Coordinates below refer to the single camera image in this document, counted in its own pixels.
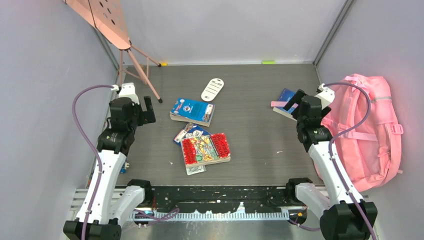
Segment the blue orange paperback book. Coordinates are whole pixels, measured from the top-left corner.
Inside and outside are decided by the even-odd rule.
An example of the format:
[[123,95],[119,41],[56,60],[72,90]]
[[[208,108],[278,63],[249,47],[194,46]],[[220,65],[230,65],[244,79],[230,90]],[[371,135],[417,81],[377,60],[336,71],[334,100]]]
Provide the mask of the blue orange paperback book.
[[294,94],[295,94],[294,91],[287,89],[287,88],[284,88],[283,91],[281,92],[279,98],[276,101],[271,102],[272,110],[274,112],[280,114],[280,115],[283,115],[283,116],[289,118],[290,120],[295,121],[292,113],[296,109],[298,104],[294,103],[293,106],[289,110],[284,109],[285,105],[294,96]]

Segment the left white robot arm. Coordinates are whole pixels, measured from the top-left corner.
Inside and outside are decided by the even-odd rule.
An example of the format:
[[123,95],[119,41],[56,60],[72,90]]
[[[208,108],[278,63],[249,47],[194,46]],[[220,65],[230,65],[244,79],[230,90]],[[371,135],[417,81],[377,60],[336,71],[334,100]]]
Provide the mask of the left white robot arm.
[[151,98],[143,99],[146,110],[133,97],[119,97],[109,103],[109,125],[97,139],[97,163],[86,197],[76,218],[63,226],[63,233],[70,240],[119,240],[133,210],[153,202],[151,183],[139,179],[131,180],[123,195],[111,202],[137,127],[156,121]]

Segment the red comic paperback book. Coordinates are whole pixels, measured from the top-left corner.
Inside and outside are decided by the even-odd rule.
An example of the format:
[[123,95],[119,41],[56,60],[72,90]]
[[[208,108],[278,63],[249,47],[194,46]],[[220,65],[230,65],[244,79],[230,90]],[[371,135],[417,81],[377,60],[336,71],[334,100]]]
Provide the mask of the red comic paperback book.
[[184,138],[180,143],[187,168],[225,163],[231,160],[229,143],[224,133]]

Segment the pink student backpack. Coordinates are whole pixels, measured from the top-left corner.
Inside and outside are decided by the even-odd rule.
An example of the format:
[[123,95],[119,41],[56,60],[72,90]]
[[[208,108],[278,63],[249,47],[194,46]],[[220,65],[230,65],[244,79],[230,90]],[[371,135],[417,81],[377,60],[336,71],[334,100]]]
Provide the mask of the pink student backpack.
[[331,135],[365,121],[335,140],[339,159],[354,187],[363,192],[381,187],[400,170],[401,135],[389,84],[382,76],[348,75],[335,93],[321,124]]

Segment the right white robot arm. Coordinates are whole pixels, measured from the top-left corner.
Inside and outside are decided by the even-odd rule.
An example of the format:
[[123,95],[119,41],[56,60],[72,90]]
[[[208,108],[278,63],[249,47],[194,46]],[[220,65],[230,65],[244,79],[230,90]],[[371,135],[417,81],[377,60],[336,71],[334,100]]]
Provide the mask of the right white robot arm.
[[327,195],[306,178],[288,181],[285,198],[291,205],[303,203],[319,220],[319,230],[326,240],[376,239],[373,230],[378,210],[356,190],[344,169],[333,136],[321,122],[330,107],[319,96],[299,89],[285,109],[297,105],[291,113],[296,120],[297,139],[318,168]]

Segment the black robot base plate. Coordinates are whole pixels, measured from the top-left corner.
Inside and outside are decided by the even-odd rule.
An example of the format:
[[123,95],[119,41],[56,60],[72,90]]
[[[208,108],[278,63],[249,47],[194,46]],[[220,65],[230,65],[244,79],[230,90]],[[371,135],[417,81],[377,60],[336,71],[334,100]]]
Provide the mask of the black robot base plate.
[[235,213],[244,209],[248,214],[277,213],[282,209],[303,211],[306,206],[289,197],[284,186],[153,186],[146,200],[138,205],[168,213],[198,211],[205,214]]

